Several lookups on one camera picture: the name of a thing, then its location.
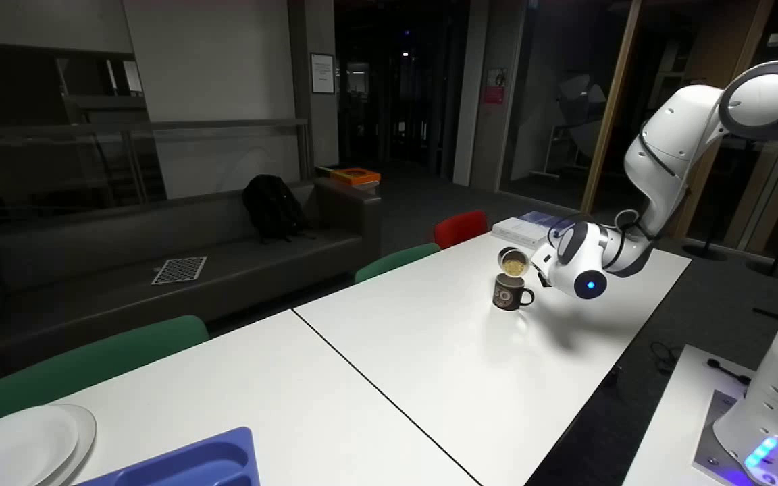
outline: cup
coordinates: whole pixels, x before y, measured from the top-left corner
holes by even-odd
[[[531,268],[531,257],[524,252],[520,252],[517,245],[505,245],[501,253],[498,253],[498,265],[505,276],[524,276],[527,268]]]
[[[532,294],[532,288],[524,287],[524,277],[513,277],[505,272],[501,272],[494,277],[494,294],[492,294],[494,307],[520,310],[524,306],[532,306],[532,299],[536,299],[536,294]]]

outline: red chair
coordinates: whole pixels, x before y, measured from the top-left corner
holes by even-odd
[[[485,211],[467,211],[439,221],[434,241],[448,248],[485,232],[489,232],[489,217]]]

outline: blue container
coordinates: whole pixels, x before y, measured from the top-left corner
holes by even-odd
[[[167,450],[134,466],[100,476],[88,486],[261,486],[253,430]]]

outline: black backpack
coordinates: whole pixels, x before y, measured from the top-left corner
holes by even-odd
[[[263,237],[289,241],[307,230],[307,214],[289,186],[276,176],[257,176],[244,190],[253,223]]]

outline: dark sofa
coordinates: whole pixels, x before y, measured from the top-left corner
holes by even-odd
[[[336,182],[293,191],[312,227],[289,242],[257,237],[240,191],[0,230],[0,365],[15,371],[167,317],[211,321],[378,257],[378,198]],[[200,253],[197,283],[151,287],[167,257]]]

